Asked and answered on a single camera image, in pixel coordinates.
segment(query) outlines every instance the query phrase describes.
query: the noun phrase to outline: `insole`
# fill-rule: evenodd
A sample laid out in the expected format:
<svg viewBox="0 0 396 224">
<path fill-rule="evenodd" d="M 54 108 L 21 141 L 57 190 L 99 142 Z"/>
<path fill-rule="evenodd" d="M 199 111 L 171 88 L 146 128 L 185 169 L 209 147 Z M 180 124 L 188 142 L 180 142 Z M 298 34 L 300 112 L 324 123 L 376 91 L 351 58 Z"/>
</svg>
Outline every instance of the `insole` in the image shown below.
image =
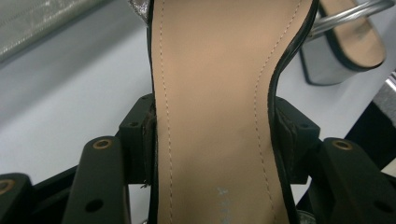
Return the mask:
<svg viewBox="0 0 396 224">
<path fill-rule="evenodd" d="M 270 79 L 312 0 L 157 0 L 158 223 L 288 223 Z"/>
<path fill-rule="evenodd" d="M 320 0 L 326 15 L 334 15 L 355 7 L 354 0 Z M 360 67 L 375 67 L 385 60 L 380 36 L 365 18 L 335 27 L 336 41 L 346 57 Z"/>
</svg>

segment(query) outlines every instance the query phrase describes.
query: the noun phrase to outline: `shoe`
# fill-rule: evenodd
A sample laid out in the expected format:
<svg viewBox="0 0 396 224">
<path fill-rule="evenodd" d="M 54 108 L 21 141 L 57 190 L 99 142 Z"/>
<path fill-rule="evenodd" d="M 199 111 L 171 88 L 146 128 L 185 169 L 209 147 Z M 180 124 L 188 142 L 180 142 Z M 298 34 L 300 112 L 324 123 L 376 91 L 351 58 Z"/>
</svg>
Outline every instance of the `shoe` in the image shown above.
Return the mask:
<svg viewBox="0 0 396 224">
<path fill-rule="evenodd" d="M 148 223 L 297 223 L 276 84 L 317 0 L 157 0 L 148 48 L 158 173 Z"/>
<path fill-rule="evenodd" d="M 326 17 L 356 5 L 354 0 L 320 0 L 319 12 Z M 352 71 L 364 72 L 377 68 L 385 61 L 384 44 L 367 18 L 339 25 L 326 32 L 326 37 L 338 61 Z"/>
</svg>

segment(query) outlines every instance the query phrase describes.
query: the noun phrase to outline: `metal grommet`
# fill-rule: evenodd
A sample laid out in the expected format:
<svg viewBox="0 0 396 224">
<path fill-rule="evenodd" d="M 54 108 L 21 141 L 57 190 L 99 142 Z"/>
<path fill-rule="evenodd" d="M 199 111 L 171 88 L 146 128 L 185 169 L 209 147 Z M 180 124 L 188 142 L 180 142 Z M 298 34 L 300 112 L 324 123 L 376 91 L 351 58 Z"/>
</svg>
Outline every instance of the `metal grommet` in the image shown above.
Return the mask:
<svg viewBox="0 0 396 224">
<path fill-rule="evenodd" d="M 332 145 L 335 147 L 338 147 L 340 149 L 343 149 L 343 150 L 352 150 L 353 149 L 353 146 L 350 145 L 350 143 L 348 143 L 346 141 L 341 141 L 341 140 L 332 141 Z"/>
<path fill-rule="evenodd" d="M 93 143 L 95 149 L 106 149 L 111 146 L 112 141 L 110 139 L 101 139 Z"/>
<path fill-rule="evenodd" d="M 0 195 L 14 188 L 15 181 L 12 179 L 0 180 Z"/>
</svg>

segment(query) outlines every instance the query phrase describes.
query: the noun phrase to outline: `high heel shoe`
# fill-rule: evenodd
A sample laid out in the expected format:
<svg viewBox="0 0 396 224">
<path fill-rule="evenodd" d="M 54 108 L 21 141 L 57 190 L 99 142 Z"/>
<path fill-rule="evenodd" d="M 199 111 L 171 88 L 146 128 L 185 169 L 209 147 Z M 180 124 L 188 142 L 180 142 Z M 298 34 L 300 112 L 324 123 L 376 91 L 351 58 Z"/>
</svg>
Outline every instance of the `high heel shoe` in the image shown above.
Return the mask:
<svg viewBox="0 0 396 224">
<path fill-rule="evenodd" d="M 296 223 L 275 129 L 278 77 L 317 0 L 151 3 L 158 176 L 149 223 Z"/>
<path fill-rule="evenodd" d="M 356 5 L 355 0 L 320 0 L 319 12 L 326 17 Z M 367 18 L 358 18 L 339 25 L 328 31 L 326 37 L 339 63 L 352 71 L 374 69 L 385 61 L 384 44 Z"/>
</svg>

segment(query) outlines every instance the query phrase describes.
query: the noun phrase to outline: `leather insole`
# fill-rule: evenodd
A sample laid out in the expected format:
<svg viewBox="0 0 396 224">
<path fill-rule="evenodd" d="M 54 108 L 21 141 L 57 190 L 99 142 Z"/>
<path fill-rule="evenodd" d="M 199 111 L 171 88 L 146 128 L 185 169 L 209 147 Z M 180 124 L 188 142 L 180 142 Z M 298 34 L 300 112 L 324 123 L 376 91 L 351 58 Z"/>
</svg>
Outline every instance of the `leather insole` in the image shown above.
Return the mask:
<svg viewBox="0 0 396 224">
<path fill-rule="evenodd" d="M 158 223 L 288 223 L 269 83 L 312 0 L 157 0 Z"/>
<path fill-rule="evenodd" d="M 320 0 L 320 5 L 326 15 L 334 15 L 357 4 L 354 0 Z M 359 18 L 333 30 L 339 48 L 352 63 L 371 68 L 384 62 L 384 45 L 368 19 Z"/>
</svg>

